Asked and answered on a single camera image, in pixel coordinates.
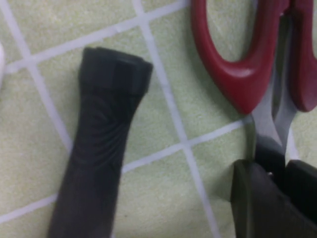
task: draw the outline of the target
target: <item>white grout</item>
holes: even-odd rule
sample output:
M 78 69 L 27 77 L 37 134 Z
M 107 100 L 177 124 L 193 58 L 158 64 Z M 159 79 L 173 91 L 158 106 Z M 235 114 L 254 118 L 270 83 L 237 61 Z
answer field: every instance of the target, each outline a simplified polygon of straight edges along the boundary
M 208 133 L 206 135 L 199 136 L 199 137 L 197 137 L 197 138 L 195 138 L 193 140 L 195 140 L 195 141 L 200 141 L 201 140 L 202 141 L 203 139 L 204 140 L 206 139 L 207 135 L 211 135 L 211 134 L 212 134 L 212 132 Z M 222 134 L 219 134 L 219 133 L 216 132 L 216 136 L 210 136 L 210 138 L 211 139 L 215 139 L 217 136 L 221 136 L 221 135 Z M 166 156 L 170 156 L 170 155 L 172 155 L 172 154 L 174 154 L 174 153 L 176 153 L 176 152 L 178 152 L 178 151 L 180 151 L 182 149 L 185 151 L 185 153 L 191 153 L 191 152 L 186 151 L 186 148 L 184 148 L 184 146 L 182 144 L 175 144 L 175 145 L 167 147 L 167 148 L 165 148 L 165 149 L 163 149 L 161 151 L 153 153 L 153 154 L 151 154 L 149 156 L 143 157 L 143 158 L 141 158 L 139 160 L 136 160 L 136 161 L 133 161 L 133 162 L 131 162 L 129 164 L 124 165 L 123 168 L 122 168 L 122 173 L 125 174 L 125 173 L 130 172 L 130 171 L 132 171 L 132 170 L 134 170 L 136 168 L 139 168 L 141 166 L 149 165 L 150 163 L 152 163 L 154 161 L 161 160 L 161 159 L 165 158 Z M 1 215 L 0 216 L 0 224 L 2 224 L 4 222 L 8 222 L 10 220 L 13 220 L 15 218 L 18 218 L 20 216 L 26 215 L 26 214 L 28 214 L 30 212 L 35 211 L 36 209 L 48 206 L 51 203 L 55 202 L 56 199 L 57 199 L 57 194 L 54 194 L 54 195 L 49 196 L 47 198 L 44 198 L 44 199 L 41 199 L 39 201 L 33 202 L 33 203 L 31 203 L 31 204 L 29 204 L 29 205 L 27 205 L 25 207 L 22 207 L 22 208 L 14 210 L 12 212 L 9 212 L 7 214 Z
M 292 128 L 290 128 L 288 133 L 287 152 L 292 160 L 300 160 Z
M 34 79 L 35 86 L 41 96 L 41 99 L 43 101 L 43 104 L 55 126 L 57 129 L 57 132 L 59 133 L 59 136 L 64 143 L 66 149 L 68 152 L 70 152 L 72 147 L 72 141 L 67 133 L 66 127 L 60 118 L 54 103 L 52 99 L 50 98 L 50 95 L 45 87 L 44 80 L 37 69 L 36 65 L 32 61 L 31 52 L 24 40 L 24 36 L 22 32 L 20 31 L 20 28 L 13 16 L 13 13 L 10 9 L 10 6 L 6 0 L 0 0 L 0 9 L 3 13 L 3 16 L 9 26 L 9 29 L 13 35 L 14 40 L 17 43 L 17 46 L 22 54 L 22 57 L 24 61 L 26 62 L 26 67 L 30 71 L 31 76 Z
M 164 150 L 158 151 L 158 152 L 151 154 L 149 156 L 146 156 L 142 159 L 133 161 L 133 162 L 123 166 L 122 173 L 124 174 L 124 173 L 129 172 L 131 170 L 134 170 L 138 167 L 148 165 L 154 161 L 160 160 L 166 156 L 170 156 L 170 155 L 176 153 L 177 151 L 181 150 L 182 148 L 183 147 L 181 144 L 172 145 Z
M 0 216 L 0 224 L 11 221 L 15 218 L 21 217 L 27 213 L 33 212 L 39 208 L 46 207 L 47 205 L 56 201 L 57 195 L 54 194 L 37 202 L 33 202 L 25 207 L 16 209 L 10 213 Z
M 171 14 L 175 11 L 178 11 L 180 9 L 183 9 L 189 5 L 189 0 L 179 0 L 177 2 L 159 7 L 153 11 L 147 12 L 144 14 L 144 17 L 134 17 L 126 21 L 122 21 L 120 23 L 117 23 L 115 25 L 106 27 L 104 29 L 92 32 L 86 36 L 79 37 L 75 40 L 71 40 L 68 42 L 65 42 L 61 45 L 48 48 L 42 52 L 39 52 L 37 54 L 32 55 L 32 61 L 35 63 L 40 63 L 45 60 L 49 60 L 53 57 L 59 56 L 61 54 L 64 54 L 68 51 L 84 47 L 85 45 L 97 42 L 99 40 L 102 40 L 106 37 L 114 36 L 118 33 L 130 30 L 134 27 L 139 26 L 140 22 L 146 20 L 146 21 L 152 21 L 157 18 L 160 18 L 162 16 Z M 18 70 L 25 68 L 27 66 L 27 61 L 24 59 L 15 61 L 13 63 L 10 63 L 5 68 L 6 74 L 16 73 Z
M 199 136 L 199 137 L 196 137 L 194 139 L 191 139 L 188 141 L 188 143 L 190 144 L 190 146 L 194 146 L 194 145 L 197 145 L 197 144 L 200 144 L 200 143 L 203 143 L 203 142 L 207 142 L 207 141 L 210 141 L 210 140 L 213 140 L 219 136 L 222 136 L 224 134 L 227 134 L 235 129 L 238 129 L 240 127 L 243 127 L 245 124 L 248 124 L 248 123 L 251 123 L 252 122 L 252 119 L 251 117 L 246 117 L 244 119 L 241 119 L 241 120 L 238 120 L 238 121 L 235 121 L 229 125 L 226 125 L 222 128 L 219 128 L 217 130 L 214 130 L 208 134 L 205 134 L 205 135 L 202 135 L 202 136 Z
M 9 63 L 4 68 L 5 74 L 17 73 L 20 69 L 26 67 L 26 62 L 23 59 L 17 60 L 15 62 Z
M 137 13 L 137 15 L 142 17 L 144 15 L 144 10 L 143 10 L 143 6 L 141 4 L 141 0 L 132 0 L 132 2 L 133 2 L 133 6 L 134 6 L 134 9 L 135 9 L 135 12 Z M 144 35 L 144 38 L 146 40 L 146 44 L 147 44 L 148 50 L 150 52 L 152 62 L 155 66 L 156 73 L 158 75 L 158 79 L 159 79 L 161 87 L 163 89 L 163 93 L 164 93 L 164 96 L 166 98 L 167 106 L 168 106 L 169 112 L 172 116 L 174 126 L 176 128 L 178 137 L 182 143 L 183 150 L 184 150 L 184 153 L 186 156 L 186 161 L 187 161 L 187 164 L 190 168 L 190 172 L 191 172 L 191 175 L 193 177 L 196 189 L 197 189 L 199 196 L 201 198 L 201 201 L 202 201 L 202 204 L 203 204 L 203 207 L 204 207 L 204 210 L 205 210 L 205 213 L 206 213 L 206 216 L 207 216 L 210 228 L 211 228 L 211 232 L 212 232 L 214 238 L 221 238 L 217 222 L 215 220 L 213 211 L 211 209 L 208 195 L 206 193 L 206 190 L 204 188 L 204 184 L 203 184 L 202 179 L 201 179 L 200 174 L 199 174 L 199 170 L 198 170 L 198 167 L 196 164 L 195 157 L 193 155 L 190 144 L 188 143 L 188 140 L 187 140 L 187 135 L 186 135 L 184 126 L 182 124 L 181 116 L 180 116 L 180 113 L 178 111 L 178 108 L 177 108 L 177 105 L 176 105 L 176 102 L 174 99 L 174 95 L 172 93 L 171 86 L 168 82 L 163 63 L 159 57 L 159 51 L 158 51 L 157 46 L 155 44 L 154 37 L 151 33 L 149 22 L 148 21 L 140 22 L 140 27 L 141 27 L 142 34 Z

